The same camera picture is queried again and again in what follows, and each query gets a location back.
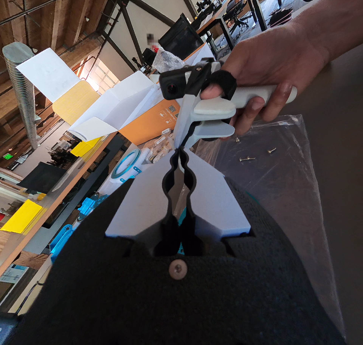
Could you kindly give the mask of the white foam sheet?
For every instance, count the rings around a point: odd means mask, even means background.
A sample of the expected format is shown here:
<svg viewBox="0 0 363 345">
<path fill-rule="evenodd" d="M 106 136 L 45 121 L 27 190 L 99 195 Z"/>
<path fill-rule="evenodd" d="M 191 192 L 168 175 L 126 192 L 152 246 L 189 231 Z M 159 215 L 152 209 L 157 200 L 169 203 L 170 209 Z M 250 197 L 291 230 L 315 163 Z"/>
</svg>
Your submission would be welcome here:
<svg viewBox="0 0 363 345">
<path fill-rule="evenodd" d="M 137 160 L 135 166 L 137 166 L 142 171 L 144 171 L 148 167 L 148 164 L 145 162 L 145 159 L 146 159 L 146 156 L 149 154 L 150 149 L 144 148 L 144 149 L 140 149 L 140 150 L 141 150 L 141 155 L 140 155 L 139 159 Z M 104 195 L 104 194 L 110 195 L 111 193 L 113 193 L 116 189 L 118 189 L 122 185 L 119 180 L 111 179 L 111 174 L 107 177 L 105 182 L 99 188 L 98 192 L 99 192 L 100 195 Z"/>
</svg>

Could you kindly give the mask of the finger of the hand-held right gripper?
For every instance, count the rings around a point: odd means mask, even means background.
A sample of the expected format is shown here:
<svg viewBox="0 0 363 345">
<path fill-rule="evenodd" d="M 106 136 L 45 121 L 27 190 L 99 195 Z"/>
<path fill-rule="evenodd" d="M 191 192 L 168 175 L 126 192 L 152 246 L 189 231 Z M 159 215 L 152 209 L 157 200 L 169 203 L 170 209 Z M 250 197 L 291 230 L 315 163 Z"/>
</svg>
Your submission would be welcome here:
<svg viewBox="0 0 363 345">
<path fill-rule="evenodd" d="M 200 139 L 218 139 L 233 136 L 235 128 L 225 122 L 193 122 L 183 137 L 181 147 L 191 148 Z"/>
<path fill-rule="evenodd" d="M 193 122 L 224 122 L 236 113 L 235 105 L 220 97 L 201 100 L 185 95 L 174 129 L 174 146 L 181 147 L 183 137 Z"/>
</svg>

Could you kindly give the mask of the blue U-shaped metal bracket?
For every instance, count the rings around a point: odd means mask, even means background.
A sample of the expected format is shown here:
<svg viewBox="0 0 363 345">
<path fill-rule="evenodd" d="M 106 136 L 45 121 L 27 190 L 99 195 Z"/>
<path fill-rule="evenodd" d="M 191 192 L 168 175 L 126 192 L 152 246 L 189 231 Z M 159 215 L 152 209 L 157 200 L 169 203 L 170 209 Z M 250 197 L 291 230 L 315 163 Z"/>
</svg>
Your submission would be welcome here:
<svg viewBox="0 0 363 345">
<path fill-rule="evenodd" d="M 74 229 L 71 224 L 65 225 L 61 228 L 61 230 L 58 232 L 58 234 L 55 236 L 55 238 L 52 240 L 52 242 L 49 245 L 50 254 L 53 257 L 57 257 L 57 255 L 60 253 L 62 248 L 64 247 L 65 243 L 68 241 L 70 236 L 73 234 Z"/>
</svg>

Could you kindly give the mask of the blue metal U bracket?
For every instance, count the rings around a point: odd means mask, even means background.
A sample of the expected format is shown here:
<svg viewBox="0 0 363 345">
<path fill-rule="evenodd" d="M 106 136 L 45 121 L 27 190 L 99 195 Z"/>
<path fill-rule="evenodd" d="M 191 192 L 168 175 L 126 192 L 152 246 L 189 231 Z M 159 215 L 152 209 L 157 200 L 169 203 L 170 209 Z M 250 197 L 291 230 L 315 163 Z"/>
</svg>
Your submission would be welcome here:
<svg viewBox="0 0 363 345">
<path fill-rule="evenodd" d="M 123 184 L 129 179 L 134 179 L 135 176 L 139 175 L 141 172 L 142 170 L 140 168 L 137 166 L 132 166 L 120 176 L 119 181 L 121 184 Z"/>
</svg>

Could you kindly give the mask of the bubble-wrapped item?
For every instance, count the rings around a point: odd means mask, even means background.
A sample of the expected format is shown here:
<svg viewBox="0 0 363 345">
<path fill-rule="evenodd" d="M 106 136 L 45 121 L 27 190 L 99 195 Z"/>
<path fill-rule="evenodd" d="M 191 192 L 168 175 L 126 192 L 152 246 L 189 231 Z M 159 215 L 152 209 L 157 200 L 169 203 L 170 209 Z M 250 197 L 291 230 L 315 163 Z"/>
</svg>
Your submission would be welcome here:
<svg viewBox="0 0 363 345">
<path fill-rule="evenodd" d="M 181 69 L 184 66 L 185 63 L 183 60 L 175 56 L 173 53 L 164 50 L 161 46 L 159 46 L 152 63 L 152 67 L 160 73 Z"/>
</svg>

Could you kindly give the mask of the yellow sheet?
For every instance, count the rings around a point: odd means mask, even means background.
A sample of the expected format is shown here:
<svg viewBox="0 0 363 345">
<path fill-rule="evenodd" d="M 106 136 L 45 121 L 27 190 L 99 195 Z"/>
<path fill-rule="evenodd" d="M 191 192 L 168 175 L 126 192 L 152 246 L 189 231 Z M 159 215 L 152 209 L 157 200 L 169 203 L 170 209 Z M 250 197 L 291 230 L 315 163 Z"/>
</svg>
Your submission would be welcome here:
<svg viewBox="0 0 363 345">
<path fill-rule="evenodd" d="M 80 142 L 79 144 L 77 144 L 75 146 L 75 148 L 73 148 L 70 153 L 72 155 L 74 155 L 75 157 L 82 157 L 84 156 L 86 153 L 88 153 L 96 144 L 97 142 L 100 140 L 100 138 L 97 139 L 93 139 L 87 142 Z"/>
<path fill-rule="evenodd" d="M 30 229 L 31 222 L 42 209 L 42 206 L 27 199 L 15 214 L 1 227 L 1 231 L 26 234 Z"/>
</svg>

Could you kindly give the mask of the blue bracket with round bearing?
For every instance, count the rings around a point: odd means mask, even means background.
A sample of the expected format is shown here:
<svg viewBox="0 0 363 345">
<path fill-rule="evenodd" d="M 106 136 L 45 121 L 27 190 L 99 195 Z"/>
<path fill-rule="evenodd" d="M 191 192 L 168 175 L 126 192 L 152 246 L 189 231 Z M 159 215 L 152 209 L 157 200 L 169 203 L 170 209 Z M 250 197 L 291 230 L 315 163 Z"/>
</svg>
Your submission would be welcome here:
<svg viewBox="0 0 363 345">
<path fill-rule="evenodd" d="M 81 206 L 78 208 L 79 214 L 77 222 L 83 221 L 93 210 L 99 206 L 106 198 L 108 194 L 100 195 L 98 192 L 93 194 L 90 198 L 85 198 Z"/>
</svg>

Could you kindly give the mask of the large clear plastic bag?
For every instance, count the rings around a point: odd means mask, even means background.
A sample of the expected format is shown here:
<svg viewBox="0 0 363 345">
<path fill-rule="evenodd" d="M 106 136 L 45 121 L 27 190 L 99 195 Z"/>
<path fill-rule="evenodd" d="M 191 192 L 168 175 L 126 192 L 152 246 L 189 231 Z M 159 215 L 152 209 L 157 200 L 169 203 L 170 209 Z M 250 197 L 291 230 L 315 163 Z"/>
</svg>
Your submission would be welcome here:
<svg viewBox="0 0 363 345">
<path fill-rule="evenodd" d="M 320 303 L 346 340 L 320 191 L 303 116 L 256 121 L 242 137 L 200 140 L 194 153 L 231 178 L 279 224 L 297 251 Z M 268 154 L 267 150 L 277 150 Z M 240 162 L 240 157 L 256 157 Z"/>
</svg>

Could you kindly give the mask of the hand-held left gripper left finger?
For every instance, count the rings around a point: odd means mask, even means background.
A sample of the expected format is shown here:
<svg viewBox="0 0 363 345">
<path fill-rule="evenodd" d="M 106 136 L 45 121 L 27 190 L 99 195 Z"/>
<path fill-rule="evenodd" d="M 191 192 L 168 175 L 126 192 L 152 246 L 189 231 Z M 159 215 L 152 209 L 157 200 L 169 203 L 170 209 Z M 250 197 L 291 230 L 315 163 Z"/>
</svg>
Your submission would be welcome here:
<svg viewBox="0 0 363 345">
<path fill-rule="evenodd" d="M 179 150 L 169 152 L 132 179 L 105 235 L 145 244 L 155 256 L 173 256 L 180 247 L 178 220 L 172 213 L 170 189 L 175 184 Z"/>
</svg>

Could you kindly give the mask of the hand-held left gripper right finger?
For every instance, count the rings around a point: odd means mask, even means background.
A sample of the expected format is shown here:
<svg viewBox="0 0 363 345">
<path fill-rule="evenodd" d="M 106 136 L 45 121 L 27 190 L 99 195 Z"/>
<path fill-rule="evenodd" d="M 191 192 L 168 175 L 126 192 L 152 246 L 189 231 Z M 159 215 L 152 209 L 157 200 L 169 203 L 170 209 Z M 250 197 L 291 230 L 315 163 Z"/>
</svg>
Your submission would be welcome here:
<svg viewBox="0 0 363 345">
<path fill-rule="evenodd" d="M 204 254 L 224 238 L 251 235 L 251 225 L 220 171 L 184 149 L 182 167 L 189 189 L 182 221 L 185 254 Z"/>
</svg>

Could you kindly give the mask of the person's right hand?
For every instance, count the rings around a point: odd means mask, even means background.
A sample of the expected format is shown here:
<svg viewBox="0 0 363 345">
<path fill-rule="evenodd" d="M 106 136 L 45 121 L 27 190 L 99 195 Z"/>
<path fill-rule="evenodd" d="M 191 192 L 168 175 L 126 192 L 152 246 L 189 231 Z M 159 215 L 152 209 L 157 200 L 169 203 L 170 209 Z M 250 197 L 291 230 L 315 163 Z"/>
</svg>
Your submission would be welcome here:
<svg viewBox="0 0 363 345">
<path fill-rule="evenodd" d="M 327 30 L 297 22 L 267 30 L 235 46 L 221 70 L 229 72 L 237 86 L 276 85 L 267 103 L 253 97 L 238 109 L 230 125 L 241 136 L 257 116 L 273 121 L 285 107 L 293 86 L 301 93 L 330 61 Z"/>
</svg>

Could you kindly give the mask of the silver ventilation duct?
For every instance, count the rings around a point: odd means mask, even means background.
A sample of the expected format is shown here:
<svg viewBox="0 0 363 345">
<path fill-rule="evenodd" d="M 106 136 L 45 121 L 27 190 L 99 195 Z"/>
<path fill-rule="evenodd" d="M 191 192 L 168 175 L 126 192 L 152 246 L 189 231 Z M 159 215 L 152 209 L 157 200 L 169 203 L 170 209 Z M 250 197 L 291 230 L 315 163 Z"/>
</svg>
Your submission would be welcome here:
<svg viewBox="0 0 363 345">
<path fill-rule="evenodd" d="M 41 117 L 35 111 L 34 85 L 17 68 L 21 63 L 34 57 L 34 53 L 27 45 L 20 42 L 12 42 L 4 46 L 2 53 L 15 91 L 26 135 L 32 149 L 36 150 L 39 146 L 37 123 L 41 121 Z"/>
</svg>

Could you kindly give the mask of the orange cardboard box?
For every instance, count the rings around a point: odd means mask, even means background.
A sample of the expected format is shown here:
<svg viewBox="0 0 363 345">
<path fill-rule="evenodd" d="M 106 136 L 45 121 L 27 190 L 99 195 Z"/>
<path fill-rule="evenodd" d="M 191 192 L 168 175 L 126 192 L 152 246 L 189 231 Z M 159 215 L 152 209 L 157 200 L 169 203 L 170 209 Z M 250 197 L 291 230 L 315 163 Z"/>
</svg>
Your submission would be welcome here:
<svg viewBox="0 0 363 345">
<path fill-rule="evenodd" d="M 141 71 L 126 77 L 102 95 L 48 48 L 17 69 L 52 103 L 53 111 L 81 141 L 120 132 L 135 145 L 165 130 L 174 130 L 181 99 L 166 100 L 159 84 Z"/>
</svg>

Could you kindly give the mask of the pile of small hardware bags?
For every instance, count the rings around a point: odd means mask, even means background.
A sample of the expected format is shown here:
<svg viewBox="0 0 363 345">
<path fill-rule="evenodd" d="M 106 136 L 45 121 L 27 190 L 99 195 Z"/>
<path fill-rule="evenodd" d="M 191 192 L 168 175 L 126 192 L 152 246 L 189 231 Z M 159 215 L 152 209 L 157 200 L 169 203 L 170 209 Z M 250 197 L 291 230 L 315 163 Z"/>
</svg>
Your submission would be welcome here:
<svg viewBox="0 0 363 345">
<path fill-rule="evenodd" d="M 156 163 L 161 158 L 165 157 L 171 150 L 174 149 L 174 131 L 166 129 L 162 131 L 162 135 L 158 138 L 146 142 L 143 148 L 150 149 L 145 161 L 148 164 Z"/>
</svg>

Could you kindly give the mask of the teal round metal plate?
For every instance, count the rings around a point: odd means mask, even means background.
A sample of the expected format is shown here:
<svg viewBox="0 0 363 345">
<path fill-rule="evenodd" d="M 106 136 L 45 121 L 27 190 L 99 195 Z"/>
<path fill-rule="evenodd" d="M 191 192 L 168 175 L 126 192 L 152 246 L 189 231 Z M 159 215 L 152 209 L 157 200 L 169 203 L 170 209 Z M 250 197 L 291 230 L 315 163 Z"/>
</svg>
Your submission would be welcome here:
<svg viewBox="0 0 363 345">
<path fill-rule="evenodd" d="M 181 238 L 178 254 L 184 256 L 216 256 L 213 252 L 235 256 L 227 240 L 256 237 L 231 191 L 222 195 L 189 193 L 178 225 Z"/>
</svg>

